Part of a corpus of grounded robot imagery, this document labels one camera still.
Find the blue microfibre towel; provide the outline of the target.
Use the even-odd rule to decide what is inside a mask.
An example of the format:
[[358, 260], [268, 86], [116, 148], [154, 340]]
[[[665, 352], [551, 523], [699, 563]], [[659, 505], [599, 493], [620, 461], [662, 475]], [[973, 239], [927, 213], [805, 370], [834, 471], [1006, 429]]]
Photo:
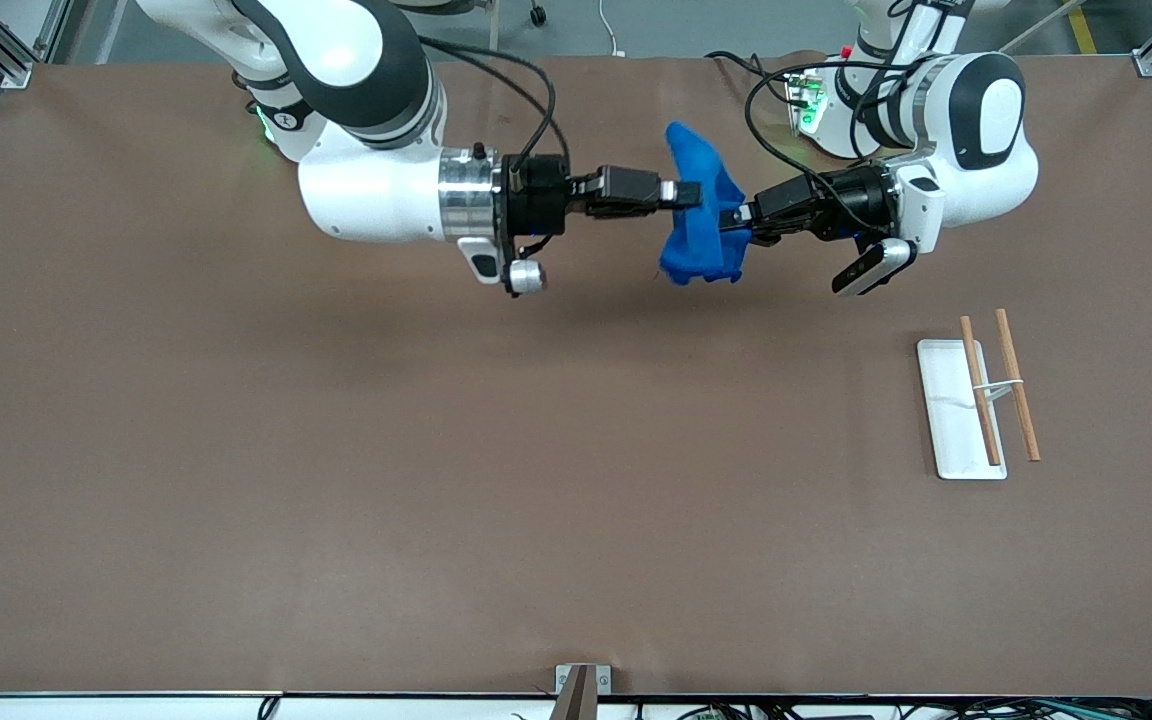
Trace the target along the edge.
[[723, 232], [721, 222], [744, 205], [745, 194], [732, 181], [717, 149], [699, 132], [675, 120], [666, 128], [666, 141], [679, 179], [699, 185], [702, 204], [673, 211], [672, 232], [660, 250], [660, 270], [680, 286], [694, 279], [740, 281], [753, 232], [744, 225]]

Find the wooden rack rod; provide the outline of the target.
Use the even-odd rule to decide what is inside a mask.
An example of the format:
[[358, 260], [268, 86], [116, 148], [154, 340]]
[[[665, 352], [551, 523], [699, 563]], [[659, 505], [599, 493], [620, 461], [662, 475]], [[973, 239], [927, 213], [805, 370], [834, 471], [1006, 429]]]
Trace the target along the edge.
[[1001, 465], [1001, 452], [998, 450], [995, 419], [991, 414], [990, 400], [986, 393], [986, 374], [983, 373], [980, 356], [977, 353], [972, 319], [968, 314], [960, 316], [958, 327], [967, 359], [970, 391], [972, 391], [975, 414], [980, 427], [983, 445], [986, 447], [986, 460], [992, 468]]
[[995, 320], [998, 341], [1000, 341], [1001, 353], [1005, 355], [1006, 379], [1011, 388], [1011, 397], [1014, 397], [1014, 406], [1016, 407], [1016, 414], [1018, 414], [1021, 441], [1024, 444], [1026, 458], [1030, 462], [1038, 462], [1043, 458], [1041, 448], [1039, 448], [1037, 441], [1036, 427], [1026, 397], [1026, 387], [1024, 379], [1021, 378], [1018, 353], [1016, 353], [1014, 338], [1011, 338], [1009, 314], [1006, 313], [1005, 306], [996, 306]]

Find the brown table cover sheet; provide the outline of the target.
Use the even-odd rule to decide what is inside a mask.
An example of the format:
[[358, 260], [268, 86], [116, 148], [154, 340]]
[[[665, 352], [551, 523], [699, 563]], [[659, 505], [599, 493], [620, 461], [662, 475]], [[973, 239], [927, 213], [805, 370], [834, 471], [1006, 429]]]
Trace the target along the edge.
[[[1023, 60], [1036, 192], [861, 300], [849, 243], [529, 300], [326, 237], [220, 65], [0, 97], [0, 692], [1152, 694], [1152, 79]], [[1043, 458], [938, 478], [916, 343], [1005, 306]]]

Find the dark brown upright bar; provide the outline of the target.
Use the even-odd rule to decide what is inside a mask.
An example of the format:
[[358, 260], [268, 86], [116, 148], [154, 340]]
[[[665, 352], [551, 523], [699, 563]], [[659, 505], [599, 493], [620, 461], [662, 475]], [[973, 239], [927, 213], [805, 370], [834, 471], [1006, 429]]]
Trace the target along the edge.
[[594, 664], [573, 664], [559, 683], [556, 702], [548, 720], [596, 720], [598, 676]]

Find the grey metal table bracket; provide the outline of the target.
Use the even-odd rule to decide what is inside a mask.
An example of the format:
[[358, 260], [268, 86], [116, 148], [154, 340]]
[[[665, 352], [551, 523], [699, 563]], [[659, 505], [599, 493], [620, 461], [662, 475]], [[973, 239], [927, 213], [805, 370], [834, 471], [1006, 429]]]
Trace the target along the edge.
[[564, 684], [568, 679], [579, 670], [579, 667], [585, 667], [585, 679], [588, 683], [593, 685], [594, 692], [598, 696], [608, 696], [613, 694], [613, 669], [609, 664], [558, 664], [554, 666], [554, 694], [561, 694], [564, 689]]

